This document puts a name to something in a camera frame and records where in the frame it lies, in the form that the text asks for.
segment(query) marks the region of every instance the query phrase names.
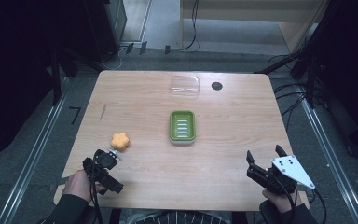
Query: gray floor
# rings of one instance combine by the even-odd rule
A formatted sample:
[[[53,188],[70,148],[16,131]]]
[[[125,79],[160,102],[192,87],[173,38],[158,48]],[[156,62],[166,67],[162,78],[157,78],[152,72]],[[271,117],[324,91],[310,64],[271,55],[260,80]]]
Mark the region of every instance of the gray floor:
[[[161,39],[158,41],[151,33],[149,34],[147,32],[149,29],[146,29],[145,32],[145,38],[148,39],[149,43],[148,47],[152,46],[153,41],[155,41],[156,45],[158,43],[164,43],[164,46],[174,46],[176,43],[175,38],[168,40],[169,38],[167,36],[161,36],[162,38],[167,38],[167,41]],[[279,36],[279,33],[268,36],[272,36],[272,38],[263,43],[280,43],[277,45],[282,45],[282,37]],[[257,38],[254,36],[245,36],[244,39]],[[206,46],[202,41],[199,41],[199,43],[200,49],[202,46]],[[246,51],[225,53],[218,49],[212,49],[211,47],[210,49],[206,48],[197,52],[172,51],[167,55],[163,50],[147,49],[144,54],[140,55],[140,51],[134,49],[129,54],[126,54],[125,51],[120,53],[122,62],[116,57],[105,65],[111,68],[118,67],[120,70],[247,73],[265,68],[272,56],[287,53],[287,49],[272,50],[269,44],[263,46],[263,43],[258,43],[256,48],[259,49],[259,51],[254,49],[252,54]],[[229,51],[229,47],[224,47],[223,49]],[[98,77],[98,74],[87,66],[80,64],[79,69],[80,73],[78,76],[70,79],[69,89],[66,99],[63,102],[62,111],[52,129],[39,163],[34,170],[31,181],[17,208],[17,212],[12,218],[12,223],[35,223],[38,219],[48,216],[54,208],[52,201],[55,193],[54,187],[61,177],[63,167],[69,156],[72,144],[75,141],[79,124]],[[279,73],[269,75],[274,88],[282,84],[293,83],[293,80],[287,76],[287,72],[288,68],[283,67]],[[294,91],[294,88],[287,88],[280,91],[277,96]],[[280,110],[284,111],[292,105],[295,100],[295,95],[278,100]],[[20,175],[24,163],[26,163],[28,159],[38,133],[42,129],[50,112],[51,102],[52,94],[48,95],[45,100],[40,103],[33,115],[21,128],[21,131],[13,143],[0,153],[0,215],[10,191]],[[75,111],[69,109],[69,106],[82,108],[74,124],[71,124],[71,122],[75,116]],[[315,110],[346,171],[348,179],[358,195],[358,159],[349,156],[347,153],[344,138],[337,129],[332,116],[325,111],[322,106],[317,106]],[[324,157],[321,146],[301,106],[297,107],[292,114],[288,136],[294,153],[300,159],[324,198],[328,213],[326,223],[353,223],[350,211],[342,197],[337,181],[332,175],[330,166]],[[311,204],[310,211],[315,215],[317,220],[322,220],[323,212],[319,200],[316,199]],[[105,217],[104,220],[107,221],[106,217],[109,215],[109,210],[104,209],[103,213]],[[253,214],[249,213],[248,215],[249,221],[252,223]]]

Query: green dish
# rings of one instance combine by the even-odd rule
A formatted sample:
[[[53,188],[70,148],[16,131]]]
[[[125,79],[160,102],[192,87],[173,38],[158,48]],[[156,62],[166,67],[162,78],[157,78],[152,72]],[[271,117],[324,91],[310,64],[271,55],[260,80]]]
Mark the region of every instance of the green dish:
[[[188,145],[196,139],[196,119],[188,110],[176,110],[171,113],[170,138],[175,144]]]

